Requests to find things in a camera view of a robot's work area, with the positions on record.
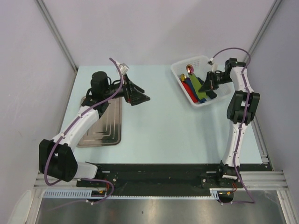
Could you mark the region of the green paper napkin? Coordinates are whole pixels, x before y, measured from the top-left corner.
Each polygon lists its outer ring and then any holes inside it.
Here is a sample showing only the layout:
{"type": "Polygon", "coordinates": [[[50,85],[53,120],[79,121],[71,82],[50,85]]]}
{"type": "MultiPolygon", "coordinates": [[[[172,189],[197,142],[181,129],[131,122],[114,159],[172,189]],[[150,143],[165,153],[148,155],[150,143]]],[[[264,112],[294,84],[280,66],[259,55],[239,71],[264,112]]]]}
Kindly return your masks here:
{"type": "Polygon", "coordinates": [[[193,74],[190,73],[189,74],[189,78],[191,80],[191,83],[194,87],[194,90],[196,92],[197,97],[202,100],[203,98],[207,98],[207,94],[205,92],[199,92],[200,88],[201,88],[201,83],[199,82],[199,80],[197,79],[197,77],[193,74]]]}

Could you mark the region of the iridescent spoon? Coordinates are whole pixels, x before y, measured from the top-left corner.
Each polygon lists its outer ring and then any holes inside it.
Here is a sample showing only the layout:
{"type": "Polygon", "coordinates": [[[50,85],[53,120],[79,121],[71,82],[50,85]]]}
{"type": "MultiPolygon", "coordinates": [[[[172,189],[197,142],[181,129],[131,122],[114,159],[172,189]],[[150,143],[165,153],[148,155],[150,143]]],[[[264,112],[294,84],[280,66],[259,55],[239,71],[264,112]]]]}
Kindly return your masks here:
{"type": "Polygon", "coordinates": [[[187,70],[187,73],[188,73],[188,74],[193,74],[193,73],[194,73],[194,68],[193,68],[193,66],[190,65],[190,64],[188,64],[188,65],[186,66],[186,70],[187,70]]]}

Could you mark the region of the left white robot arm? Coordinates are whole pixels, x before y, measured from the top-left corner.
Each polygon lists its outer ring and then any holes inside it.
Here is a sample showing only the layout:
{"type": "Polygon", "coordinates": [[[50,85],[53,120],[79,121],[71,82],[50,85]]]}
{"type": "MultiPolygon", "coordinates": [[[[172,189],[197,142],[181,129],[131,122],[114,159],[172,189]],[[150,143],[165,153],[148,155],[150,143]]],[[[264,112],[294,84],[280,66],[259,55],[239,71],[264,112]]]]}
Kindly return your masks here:
{"type": "Polygon", "coordinates": [[[92,186],[103,182],[98,167],[88,162],[78,162],[74,150],[88,129],[96,123],[109,106],[109,100],[124,98],[132,106],[150,100],[144,89],[134,84],[127,74],[111,82],[103,71],[92,74],[91,87],[87,90],[78,114],[60,134],[39,144],[39,171],[44,178],[53,177],[69,182],[74,178],[87,179],[92,186]]]}

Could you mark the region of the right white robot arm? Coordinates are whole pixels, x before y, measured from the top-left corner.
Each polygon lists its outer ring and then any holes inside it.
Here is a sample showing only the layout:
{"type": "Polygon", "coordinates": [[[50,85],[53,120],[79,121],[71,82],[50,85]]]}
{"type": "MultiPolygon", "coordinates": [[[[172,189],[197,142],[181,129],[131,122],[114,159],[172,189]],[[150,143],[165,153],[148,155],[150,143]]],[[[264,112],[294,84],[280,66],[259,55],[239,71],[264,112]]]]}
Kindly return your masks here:
{"type": "Polygon", "coordinates": [[[220,161],[215,181],[220,187],[227,187],[239,178],[240,151],[242,140],[249,123],[254,119],[260,94],[254,92],[247,77],[246,63],[230,58],[224,71],[209,71],[199,92],[214,91],[221,84],[233,83],[234,94],[227,109],[229,136],[226,151],[220,161]]]}

